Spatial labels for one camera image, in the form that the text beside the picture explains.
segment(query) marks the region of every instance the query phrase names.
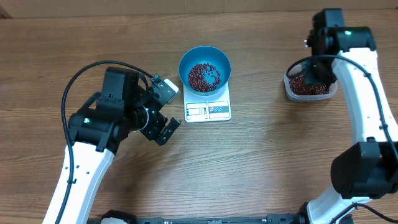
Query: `digital scale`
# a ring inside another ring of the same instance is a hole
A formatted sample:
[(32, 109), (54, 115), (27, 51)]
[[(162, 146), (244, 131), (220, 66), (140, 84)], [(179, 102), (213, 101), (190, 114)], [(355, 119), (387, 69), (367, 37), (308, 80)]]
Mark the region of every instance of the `digital scale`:
[(187, 123), (229, 121), (231, 102), (228, 83), (210, 96), (194, 94), (184, 85), (184, 114)]

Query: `wooden table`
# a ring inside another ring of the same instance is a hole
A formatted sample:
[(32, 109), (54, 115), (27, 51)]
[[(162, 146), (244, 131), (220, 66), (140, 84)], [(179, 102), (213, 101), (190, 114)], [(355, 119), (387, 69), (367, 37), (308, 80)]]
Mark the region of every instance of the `wooden table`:
[[(295, 213), (331, 183), (332, 160), (351, 145), (341, 89), (328, 101), (293, 103), (283, 73), (309, 56), (316, 12), (115, 16), (0, 21), (0, 223), (41, 223), (62, 167), (61, 95), (80, 68), (120, 60), (169, 78), (198, 45), (229, 57), (232, 120), (187, 124), (162, 147), (130, 134), (105, 175), (91, 218), (109, 209), (139, 217), (254, 217)], [(398, 114), (395, 10), (345, 11), (369, 26), (392, 112)], [(73, 84), (67, 117), (102, 86), (106, 66)], [(163, 108), (183, 120), (183, 98)], [(398, 195), (370, 205), (397, 218)], [(358, 223), (380, 223), (365, 209)]]

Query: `black cable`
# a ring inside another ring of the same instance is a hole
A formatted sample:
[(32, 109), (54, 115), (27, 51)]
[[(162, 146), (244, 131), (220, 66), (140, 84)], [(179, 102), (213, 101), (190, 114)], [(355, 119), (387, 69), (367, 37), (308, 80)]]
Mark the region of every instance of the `black cable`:
[(380, 99), (379, 91), (377, 90), (377, 86), (376, 86), (376, 84), (375, 84), (375, 82), (374, 82), (374, 80), (372, 78), (372, 75), (368, 71), (366, 71), (366, 69), (364, 67), (362, 67), (360, 64), (356, 63), (355, 61), (353, 61), (353, 60), (351, 60), (349, 58), (346, 58), (346, 57), (343, 57), (343, 56), (339, 56), (339, 55), (313, 55), (313, 56), (309, 56), (309, 57), (303, 58), (303, 59), (298, 60), (295, 63), (293, 63), (287, 69), (286, 76), (287, 76), (287, 78), (295, 78), (295, 77), (301, 75), (301, 73), (299, 73), (299, 74), (296, 74), (296, 75), (289, 76), (289, 72), (296, 65), (298, 65), (298, 64), (300, 64), (302, 62), (305, 62), (307, 60), (314, 61), (316, 59), (326, 59), (326, 58), (334, 58), (334, 59), (344, 60), (344, 61), (354, 65), (355, 67), (359, 68), (364, 73), (365, 77), (367, 77), (369, 79), (369, 82), (371, 83), (372, 88), (373, 88), (374, 96), (376, 98), (377, 108), (378, 108), (379, 114), (380, 114), (380, 120), (381, 120), (381, 127), (380, 128), (383, 129), (384, 135), (386, 136), (386, 139), (389, 142), (390, 147), (391, 147), (391, 149), (393, 151), (393, 155), (396, 158), (396, 162), (398, 162), (398, 152), (397, 152), (397, 149), (396, 149), (394, 143), (392, 142), (390, 133), (388, 132), (388, 125), (386, 124), (386, 119), (384, 118), (384, 112), (383, 112), (383, 108), (382, 108), (382, 105), (381, 105), (381, 99)]
[(103, 65), (103, 64), (116, 64), (116, 65), (123, 65), (126, 67), (129, 67), (131, 69), (134, 69), (138, 72), (143, 73), (144, 75), (148, 76), (149, 78), (153, 78), (153, 76), (147, 72), (145, 72), (144, 70), (137, 68), (133, 65), (130, 65), (128, 63), (124, 63), (124, 62), (118, 62), (118, 61), (114, 61), (114, 60), (103, 60), (103, 61), (99, 61), (99, 62), (95, 62), (92, 63), (90, 65), (85, 66), (84, 68), (80, 69), (79, 72), (77, 72), (69, 81), (67, 87), (65, 88), (65, 91), (63, 92), (63, 96), (62, 96), (62, 102), (61, 102), (61, 117), (62, 117), (62, 126), (63, 126), (63, 132), (65, 133), (65, 139), (67, 140), (67, 145), (68, 145), (68, 151), (69, 151), (69, 178), (68, 178), (68, 186), (67, 186), (67, 190), (65, 192), (65, 196), (63, 198), (62, 201), (62, 205), (61, 205), (61, 209), (58, 213), (57, 219), (55, 221), (55, 224), (59, 224), (63, 215), (63, 211), (65, 210), (65, 207), (67, 205), (68, 202), (68, 197), (69, 197), (69, 193), (70, 193), (70, 189), (72, 187), (72, 183), (73, 183), (73, 171), (74, 171), (74, 159), (73, 159), (73, 151), (72, 151), (72, 140), (70, 139), (69, 136), (69, 131), (68, 131), (68, 125), (67, 125), (67, 117), (65, 115), (65, 105), (67, 102), (67, 95), (69, 92), (70, 87), (72, 86), (72, 83), (77, 79), (77, 77), (79, 77), (79, 75), (81, 75), (84, 71), (86, 71), (89, 68), (95, 67), (97, 65)]
[(363, 207), (368, 209), (369, 211), (373, 212), (373, 214), (377, 215), (378, 217), (384, 219), (387, 222), (391, 222), (391, 223), (398, 223), (398, 220), (389, 218), (383, 214), (381, 214), (380, 212), (376, 211), (375, 209), (371, 208), (368, 205), (365, 205), (363, 203), (352, 203), (349, 207), (347, 207), (346, 209), (344, 209), (342, 212), (340, 212), (335, 218), (331, 219), (331, 222), (329, 224), (334, 224), (339, 218), (341, 218), (343, 215), (345, 215), (346, 213), (348, 213), (351, 209), (356, 208), (356, 207)]

